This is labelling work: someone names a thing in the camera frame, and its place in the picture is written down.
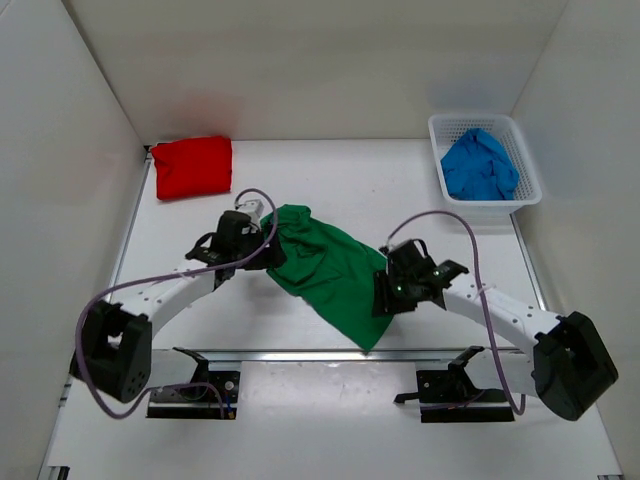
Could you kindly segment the green t-shirt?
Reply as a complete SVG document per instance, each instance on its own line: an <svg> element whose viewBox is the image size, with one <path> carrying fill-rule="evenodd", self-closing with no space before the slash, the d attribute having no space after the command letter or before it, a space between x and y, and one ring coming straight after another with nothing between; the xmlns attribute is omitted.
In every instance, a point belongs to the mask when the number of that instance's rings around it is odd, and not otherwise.
<svg viewBox="0 0 640 480"><path fill-rule="evenodd" d="M286 261L268 275L360 349L373 349L393 319L372 314L374 274L385 269L383 255L313 218L307 206L285 204L277 215L276 239Z"/></svg>

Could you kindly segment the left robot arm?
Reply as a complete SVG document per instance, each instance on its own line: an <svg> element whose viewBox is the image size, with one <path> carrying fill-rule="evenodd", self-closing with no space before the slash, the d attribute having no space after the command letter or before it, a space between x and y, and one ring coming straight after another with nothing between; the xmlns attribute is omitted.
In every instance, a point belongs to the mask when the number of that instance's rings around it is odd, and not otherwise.
<svg viewBox="0 0 640 480"><path fill-rule="evenodd" d="M208 389L209 373L201 357L184 348L155 355L152 342L170 320L188 306L213 294L237 271L267 270L283 265L279 214L261 218L260 202L225 211L216 231L200 237L174 272L121 284L135 288L120 302L94 297L78 319L71 375L81 380L96 403L110 397L138 404L152 389L176 388L188 398Z"/></svg>

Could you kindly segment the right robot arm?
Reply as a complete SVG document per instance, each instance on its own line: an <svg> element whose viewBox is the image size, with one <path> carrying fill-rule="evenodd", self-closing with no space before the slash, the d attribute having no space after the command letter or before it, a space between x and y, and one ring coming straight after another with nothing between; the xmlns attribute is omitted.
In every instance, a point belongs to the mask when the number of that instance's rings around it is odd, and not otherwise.
<svg viewBox="0 0 640 480"><path fill-rule="evenodd" d="M503 402L512 393L537 398L556 416L576 421L618 380L586 315L560 315L515 300L457 262L435 263L419 239L380 251L386 265L373 275L374 315L412 312L430 302L517 349L468 347L443 368L419 370L416 392L397 395L396 403L417 399L425 410L459 408L474 401Z"/></svg>

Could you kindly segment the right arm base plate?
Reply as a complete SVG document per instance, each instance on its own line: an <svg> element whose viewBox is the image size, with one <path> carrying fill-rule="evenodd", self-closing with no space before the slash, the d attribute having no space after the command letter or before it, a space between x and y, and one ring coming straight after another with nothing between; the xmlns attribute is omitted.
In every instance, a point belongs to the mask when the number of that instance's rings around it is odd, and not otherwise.
<svg viewBox="0 0 640 480"><path fill-rule="evenodd" d="M417 402L423 424L507 423L515 420L504 392L480 390L453 370L418 370L417 390L399 393L394 404Z"/></svg>

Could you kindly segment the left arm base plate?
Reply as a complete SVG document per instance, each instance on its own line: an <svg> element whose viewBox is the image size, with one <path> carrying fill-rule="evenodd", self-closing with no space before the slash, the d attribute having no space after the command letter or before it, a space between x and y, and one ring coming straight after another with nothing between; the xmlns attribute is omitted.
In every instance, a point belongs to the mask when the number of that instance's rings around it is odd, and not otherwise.
<svg viewBox="0 0 640 480"><path fill-rule="evenodd" d="M161 390L150 395L148 419L236 420L241 364L210 362L198 367L188 388Z"/></svg>

